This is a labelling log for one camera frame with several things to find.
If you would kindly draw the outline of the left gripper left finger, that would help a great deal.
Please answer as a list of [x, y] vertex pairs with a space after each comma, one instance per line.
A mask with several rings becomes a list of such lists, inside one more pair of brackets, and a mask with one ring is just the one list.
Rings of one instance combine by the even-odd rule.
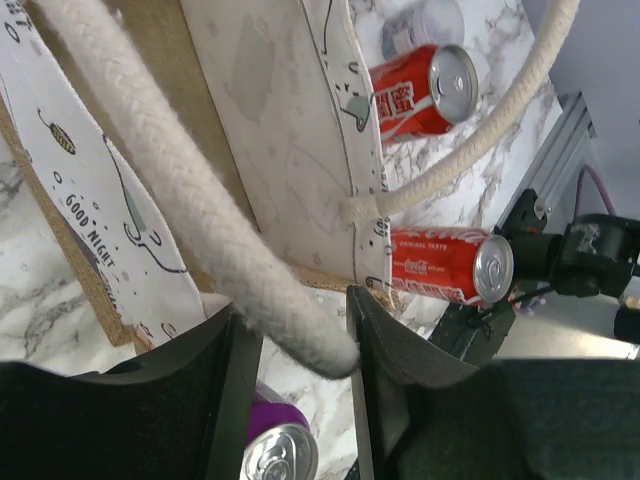
[[104, 373], [1, 366], [5, 479], [235, 479], [262, 341], [226, 307]]

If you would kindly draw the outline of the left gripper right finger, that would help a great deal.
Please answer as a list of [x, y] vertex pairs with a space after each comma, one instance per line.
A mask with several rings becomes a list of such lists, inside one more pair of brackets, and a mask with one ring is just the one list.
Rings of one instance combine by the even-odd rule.
[[511, 359], [474, 367], [346, 294], [361, 352], [353, 479], [635, 479], [639, 365]]

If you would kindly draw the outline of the red cola can front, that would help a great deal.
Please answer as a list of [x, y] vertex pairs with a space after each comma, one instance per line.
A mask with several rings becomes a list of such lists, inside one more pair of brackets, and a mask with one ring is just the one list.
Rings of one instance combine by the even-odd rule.
[[411, 227], [391, 232], [393, 287], [466, 306], [509, 292], [514, 256], [502, 236], [471, 227]]

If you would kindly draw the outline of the red cola can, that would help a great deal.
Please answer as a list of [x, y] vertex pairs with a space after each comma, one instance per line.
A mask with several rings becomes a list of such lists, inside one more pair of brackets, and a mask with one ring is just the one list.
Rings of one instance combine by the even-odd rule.
[[471, 227], [411, 227], [391, 232], [393, 287], [466, 306], [509, 292], [514, 256], [502, 236]]
[[459, 45], [424, 45], [369, 74], [386, 145], [445, 134], [477, 108], [477, 72]]

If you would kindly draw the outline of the jute canvas tote bag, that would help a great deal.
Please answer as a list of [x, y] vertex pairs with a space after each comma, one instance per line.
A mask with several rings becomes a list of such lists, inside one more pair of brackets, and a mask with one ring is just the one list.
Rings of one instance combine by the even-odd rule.
[[[549, 73], [574, 22], [575, 1], [552, 1], [502, 100], [455, 150], [403, 187], [356, 197], [342, 216], [394, 214], [470, 169], [515, 123]], [[201, 268], [292, 359], [327, 379], [359, 366], [356, 342], [325, 315], [265, 245], [181, 123], [120, 22], [100, 1], [43, 1], [40, 9], [102, 102], [162, 212], [184, 234]]]

